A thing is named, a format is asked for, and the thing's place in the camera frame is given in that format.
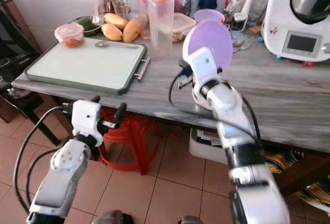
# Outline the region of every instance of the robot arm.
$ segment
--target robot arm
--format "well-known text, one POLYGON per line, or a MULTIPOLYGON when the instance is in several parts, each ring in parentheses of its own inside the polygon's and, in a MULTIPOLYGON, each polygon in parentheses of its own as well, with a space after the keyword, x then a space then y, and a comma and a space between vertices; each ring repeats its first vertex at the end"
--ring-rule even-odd
POLYGON ((102 144, 103 134, 109 128, 115 129, 120 125, 126 103, 119 107, 114 123, 100 118, 100 108, 100 104, 86 100, 67 105, 67 110, 72 112, 74 138, 52 156, 50 170, 32 201, 26 223, 64 223, 78 181, 86 171, 91 149, 102 144))
POLYGON ((242 109, 242 97, 218 76, 209 49, 192 53, 188 63, 196 79, 195 96, 206 100, 214 116, 222 120, 217 128, 235 186, 231 195, 234 223, 289 223, 285 201, 265 166, 263 149, 250 135, 252 129, 242 109))

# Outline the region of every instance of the tile floor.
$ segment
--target tile floor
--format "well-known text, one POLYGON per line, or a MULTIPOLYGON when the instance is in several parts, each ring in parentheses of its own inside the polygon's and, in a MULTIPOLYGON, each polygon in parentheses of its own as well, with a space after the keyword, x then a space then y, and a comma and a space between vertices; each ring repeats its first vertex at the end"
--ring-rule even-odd
MULTIPOLYGON (((44 109, 39 108, 37 113, 40 115, 44 109)), ((55 117, 50 116, 45 123, 59 139, 68 135, 55 117)), ((25 222, 26 214, 12 188, 12 173, 22 140, 31 128, 32 123, 22 116, 9 124, 0 120, 0 223, 3 224, 25 222)), ((205 224, 232 223, 228 199, 232 186, 227 166, 190 155, 188 129, 161 125, 161 130, 161 146, 147 175, 117 171, 100 162, 89 161, 65 224, 89 224, 103 211, 113 209, 132 214, 135 224, 176 224, 188 214, 200 216, 205 224), (169 136, 170 129, 180 138, 169 136)), ((155 137, 148 135, 148 148, 154 142, 155 137)), ((40 131, 32 137, 20 168, 22 194, 29 164, 50 148, 54 146, 40 131)), ((133 161, 128 146, 112 148, 111 153, 111 159, 122 164, 133 161)), ((32 173, 32 197, 48 171, 50 157, 40 160, 32 173)), ((323 212, 296 196, 286 200, 292 224, 330 223, 330 218, 323 212)))

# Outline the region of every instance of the purple lid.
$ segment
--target purple lid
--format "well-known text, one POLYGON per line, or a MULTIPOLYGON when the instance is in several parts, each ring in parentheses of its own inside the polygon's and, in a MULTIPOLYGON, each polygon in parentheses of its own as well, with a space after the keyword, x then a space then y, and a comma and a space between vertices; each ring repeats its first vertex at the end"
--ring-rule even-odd
POLYGON ((183 58, 202 47, 208 47, 214 57, 217 68, 224 71, 232 61, 233 43, 226 27, 218 21, 198 23, 184 41, 183 58))
POLYGON ((194 19, 197 22, 201 21, 218 21, 224 23, 225 16, 214 9, 200 9, 194 14, 194 19))

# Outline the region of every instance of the pink bottle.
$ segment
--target pink bottle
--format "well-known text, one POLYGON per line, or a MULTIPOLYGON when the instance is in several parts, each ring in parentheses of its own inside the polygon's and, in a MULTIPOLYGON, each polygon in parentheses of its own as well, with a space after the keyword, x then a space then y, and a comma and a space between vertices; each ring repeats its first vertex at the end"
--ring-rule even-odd
POLYGON ((148 0, 138 0, 138 13, 139 20, 141 21, 141 37, 144 39, 150 39, 150 26, 148 15, 148 0))

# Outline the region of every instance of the appliance display screen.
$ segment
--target appliance display screen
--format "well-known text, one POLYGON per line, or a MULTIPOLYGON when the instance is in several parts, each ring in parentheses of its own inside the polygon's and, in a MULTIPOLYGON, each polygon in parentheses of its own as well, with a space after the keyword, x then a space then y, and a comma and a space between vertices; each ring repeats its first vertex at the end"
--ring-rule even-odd
POLYGON ((291 35, 287 47, 288 49, 303 50, 312 53, 314 50, 315 43, 316 39, 314 38, 291 35))

